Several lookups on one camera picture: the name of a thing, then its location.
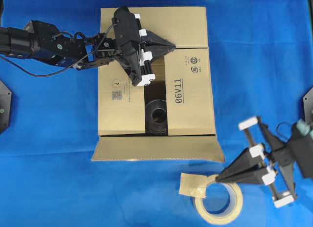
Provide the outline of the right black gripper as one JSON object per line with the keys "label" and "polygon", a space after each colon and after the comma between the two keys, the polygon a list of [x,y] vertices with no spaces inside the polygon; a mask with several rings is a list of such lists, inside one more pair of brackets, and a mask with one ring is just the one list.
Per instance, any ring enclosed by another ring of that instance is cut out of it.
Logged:
{"label": "right black gripper", "polygon": [[[258,125],[270,151],[264,143],[257,143],[250,133],[250,127]],[[293,165],[297,163],[305,176],[305,121],[300,119],[291,126],[291,136],[282,141],[261,121],[261,117],[251,117],[238,125],[249,142],[235,160],[217,177],[222,183],[247,183],[269,186],[276,208],[297,199],[293,179]]]}

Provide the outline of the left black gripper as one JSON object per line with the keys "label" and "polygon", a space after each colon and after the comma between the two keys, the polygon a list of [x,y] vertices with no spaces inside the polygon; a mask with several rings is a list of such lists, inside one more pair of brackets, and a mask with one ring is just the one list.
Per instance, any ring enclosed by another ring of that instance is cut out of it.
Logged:
{"label": "left black gripper", "polygon": [[[113,15],[115,44],[120,63],[135,87],[143,87],[155,80],[150,61],[155,61],[175,50],[176,45],[142,29],[140,15],[132,13],[128,7],[118,8]],[[142,37],[146,36],[146,46]]]}

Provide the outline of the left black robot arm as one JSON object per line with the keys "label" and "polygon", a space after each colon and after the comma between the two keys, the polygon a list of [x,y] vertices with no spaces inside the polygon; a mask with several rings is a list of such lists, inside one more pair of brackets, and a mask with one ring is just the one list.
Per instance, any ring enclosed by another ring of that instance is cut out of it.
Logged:
{"label": "left black robot arm", "polygon": [[42,63],[77,70],[96,68],[117,61],[132,85],[146,86],[155,80],[151,63],[175,50],[176,46],[142,28],[140,15],[128,7],[115,10],[106,32],[86,37],[71,35],[55,25],[30,21],[24,29],[0,29],[1,59],[34,59]]}

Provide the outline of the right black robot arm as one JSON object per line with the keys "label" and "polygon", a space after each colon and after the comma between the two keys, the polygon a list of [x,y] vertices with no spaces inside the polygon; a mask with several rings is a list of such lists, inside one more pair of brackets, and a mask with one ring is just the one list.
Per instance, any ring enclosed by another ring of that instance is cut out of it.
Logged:
{"label": "right black robot arm", "polygon": [[292,125],[287,141],[275,136],[258,116],[240,122],[238,127],[249,146],[216,177],[216,182],[266,185],[276,208],[296,201],[294,164],[303,178],[313,177],[312,126],[299,120]]}

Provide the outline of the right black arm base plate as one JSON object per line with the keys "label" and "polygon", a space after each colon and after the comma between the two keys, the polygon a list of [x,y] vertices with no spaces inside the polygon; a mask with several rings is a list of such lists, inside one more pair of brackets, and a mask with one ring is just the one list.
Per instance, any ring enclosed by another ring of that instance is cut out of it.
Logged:
{"label": "right black arm base plate", "polygon": [[303,97],[304,116],[307,123],[313,122],[313,88]]}

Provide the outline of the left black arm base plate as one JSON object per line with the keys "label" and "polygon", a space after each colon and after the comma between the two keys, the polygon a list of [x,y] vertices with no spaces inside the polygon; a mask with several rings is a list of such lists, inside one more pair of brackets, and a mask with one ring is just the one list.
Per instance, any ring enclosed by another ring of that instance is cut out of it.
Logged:
{"label": "left black arm base plate", "polygon": [[0,133],[3,133],[9,126],[11,101],[12,101],[12,92],[1,81],[0,82]]}

